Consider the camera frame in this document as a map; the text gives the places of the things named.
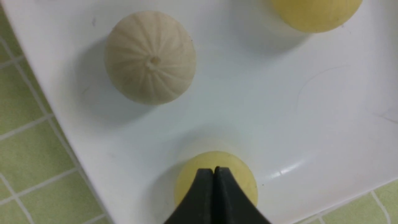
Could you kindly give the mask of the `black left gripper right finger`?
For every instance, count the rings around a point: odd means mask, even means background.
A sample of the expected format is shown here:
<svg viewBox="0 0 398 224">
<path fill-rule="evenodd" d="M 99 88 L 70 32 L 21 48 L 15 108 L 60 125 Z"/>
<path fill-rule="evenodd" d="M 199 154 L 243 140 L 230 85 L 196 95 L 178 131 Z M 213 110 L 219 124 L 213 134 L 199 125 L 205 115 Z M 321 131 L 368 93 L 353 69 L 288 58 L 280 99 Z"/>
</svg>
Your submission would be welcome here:
<svg viewBox="0 0 398 224">
<path fill-rule="evenodd" d="M 227 167 L 214 172 L 215 224 L 270 224 L 239 187 Z"/>
</svg>

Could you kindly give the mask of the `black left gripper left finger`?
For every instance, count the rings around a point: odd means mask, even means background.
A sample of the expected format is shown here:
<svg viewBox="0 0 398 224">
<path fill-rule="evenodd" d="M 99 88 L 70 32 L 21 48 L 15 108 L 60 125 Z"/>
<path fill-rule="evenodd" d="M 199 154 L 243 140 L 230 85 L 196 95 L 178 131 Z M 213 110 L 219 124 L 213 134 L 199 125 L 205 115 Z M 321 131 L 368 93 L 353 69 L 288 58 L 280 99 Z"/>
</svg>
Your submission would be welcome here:
<svg viewBox="0 0 398 224">
<path fill-rule="evenodd" d="M 165 224 L 210 224 L 213 170 L 198 169 L 191 187 Z"/>
</svg>

